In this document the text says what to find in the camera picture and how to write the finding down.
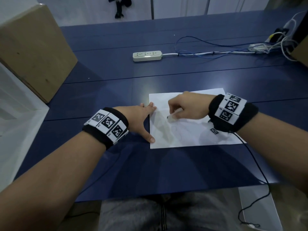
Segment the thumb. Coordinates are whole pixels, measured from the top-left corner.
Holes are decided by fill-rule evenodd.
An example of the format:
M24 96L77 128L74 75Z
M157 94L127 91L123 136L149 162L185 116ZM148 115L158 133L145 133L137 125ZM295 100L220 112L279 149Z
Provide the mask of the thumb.
M187 110L176 112L173 114L173 118L174 119L189 118L189 112Z
M150 133L147 132L144 127L142 127L141 131L139 131L139 134L149 143L155 143L154 137L150 135Z

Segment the cardboard box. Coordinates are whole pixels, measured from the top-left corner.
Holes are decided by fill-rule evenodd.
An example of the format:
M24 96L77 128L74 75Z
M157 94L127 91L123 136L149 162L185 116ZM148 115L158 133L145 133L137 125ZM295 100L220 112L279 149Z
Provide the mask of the cardboard box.
M293 50L291 56L308 67L308 36Z
M0 61L48 103L77 63L46 5L0 25Z

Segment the person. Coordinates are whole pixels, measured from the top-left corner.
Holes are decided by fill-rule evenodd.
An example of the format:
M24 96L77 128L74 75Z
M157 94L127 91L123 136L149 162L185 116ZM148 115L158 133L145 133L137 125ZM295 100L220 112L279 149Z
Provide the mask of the person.
M181 107L176 118L203 118L214 98L184 92L168 101L170 113ZM152 102L114 109L127 118L129 131L155 141L143 126L156 109ZM258 112L237 134L289 182L308 192L308 132ZM81 131L34 165L0 193L0 230L55 230L105 150L104 144ZM169 203L173 210L164 217L157 203L147 197L105 201L100 230L241 229L211 192L176 195Z

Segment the blue table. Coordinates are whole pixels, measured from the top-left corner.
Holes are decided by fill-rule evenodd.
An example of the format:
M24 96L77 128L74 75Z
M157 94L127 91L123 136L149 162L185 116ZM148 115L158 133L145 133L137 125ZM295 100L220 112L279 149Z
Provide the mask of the blue table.
M138 63L132 59L133 52L172 53L174 43L185 35L218 44L262 42L297 12L253 11L63 27L79 62L48 104L50 110L16 177L76 135L98 109L148 103L149 93L223 87L254 102L261 112L308 131L308 121L301 115L308 112L308 69L279 54L228 55L216 60L163 57ZM177 48L226 50L191 38L183 39ZM144 125L149 130L148 119ZM279 182L279 175L253 153L267 179ZM242 144L150 149L133 133L103 155L85 187L107 170L77 201L249 186L263 179Z

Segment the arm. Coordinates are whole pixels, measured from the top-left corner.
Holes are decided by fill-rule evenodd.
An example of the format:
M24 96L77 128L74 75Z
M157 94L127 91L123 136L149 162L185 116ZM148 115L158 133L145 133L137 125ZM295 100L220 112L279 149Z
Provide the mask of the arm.
M129 131L149 142L145 118L156 107L115 107L127 118ZM55 230L106 151L104 144L80 132L0 193L0 230Z
M215 96L184 92L169 100L175 118L200 119L208 115ZM308 132L258 113L237 134L294 186L308 193Z

